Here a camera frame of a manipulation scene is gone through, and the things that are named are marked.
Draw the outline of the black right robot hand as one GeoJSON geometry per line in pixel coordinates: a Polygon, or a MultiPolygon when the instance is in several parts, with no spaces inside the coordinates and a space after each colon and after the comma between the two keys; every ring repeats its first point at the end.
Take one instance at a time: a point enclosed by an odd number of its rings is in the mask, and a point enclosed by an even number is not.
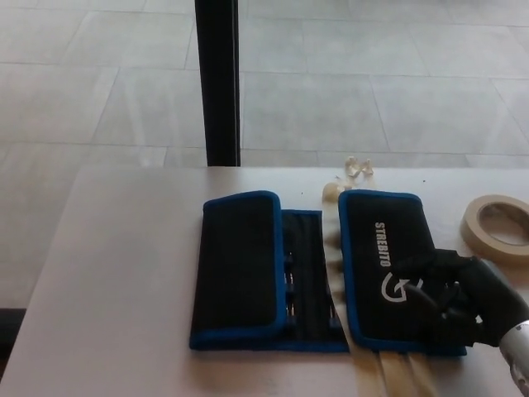
{"type": "Polygon", "coordinates": [[[489,261],[435,249],[395,262],[392,270],[399,278],[419,278],[443,287],[433,297],[414,285],[405,286],[425,343],[499,347],[509,331],[528,320],[527,303],[489,261]]]}

